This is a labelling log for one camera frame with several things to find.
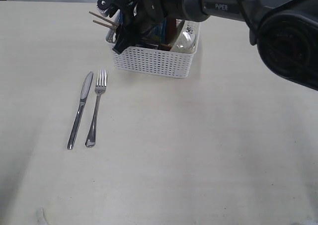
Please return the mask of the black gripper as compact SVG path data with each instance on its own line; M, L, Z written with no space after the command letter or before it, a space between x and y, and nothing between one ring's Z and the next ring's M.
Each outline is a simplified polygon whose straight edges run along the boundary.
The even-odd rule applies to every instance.
M160 0L138 0L122 13L122 23L116 29L113 51L122 54L128 47L137 44L164 20Z

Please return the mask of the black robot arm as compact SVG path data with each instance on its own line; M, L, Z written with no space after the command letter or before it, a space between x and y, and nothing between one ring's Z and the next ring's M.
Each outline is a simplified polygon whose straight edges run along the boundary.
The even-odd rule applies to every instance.
M113 47L121 54L166 18L244 22L249 41L276 75L317 89L318 0L110 0L124 16Z

